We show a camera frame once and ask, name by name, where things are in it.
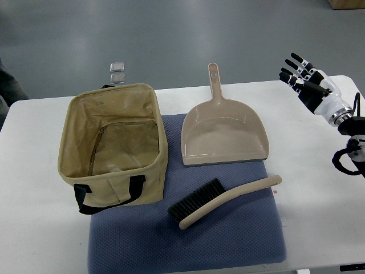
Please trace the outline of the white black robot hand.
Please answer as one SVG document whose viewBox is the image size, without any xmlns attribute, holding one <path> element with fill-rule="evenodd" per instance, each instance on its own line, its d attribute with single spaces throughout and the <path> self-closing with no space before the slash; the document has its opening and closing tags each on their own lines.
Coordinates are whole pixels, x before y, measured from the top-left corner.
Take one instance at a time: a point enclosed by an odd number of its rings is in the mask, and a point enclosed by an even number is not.
<svg viewBox="0 0 365 274">
<path fill-rule="evenodd" d="M 353 117 L 352 107 L 342 99 L 339 87 L 322 70 L 296 53 L 285 63 L 292 68 L 281 68 L 279 79 L 291 87 L 299 100 L 314 115 L 320 115 L 332 126 L 338 127 Z"/>
</svg>

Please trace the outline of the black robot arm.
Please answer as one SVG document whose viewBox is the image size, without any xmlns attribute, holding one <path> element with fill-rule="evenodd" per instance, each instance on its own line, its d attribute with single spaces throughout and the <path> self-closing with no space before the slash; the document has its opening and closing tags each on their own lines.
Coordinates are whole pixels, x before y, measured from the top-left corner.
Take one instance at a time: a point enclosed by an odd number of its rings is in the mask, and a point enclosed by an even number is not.
<svg viewBox="0 0 365 274">
<path fill-rule="evenodd" d="M 334 167 L 344 174 L 364 177 L 364 117 L 360 115 L 360 110 L 340 112 L 333 116 L 339 133 L 350 137 L 345 148 L 332 157 Z M 357 170 L 351 171 L 343 166 L 340 161 L 343 155 L 350 158 Z"/>
</svg>

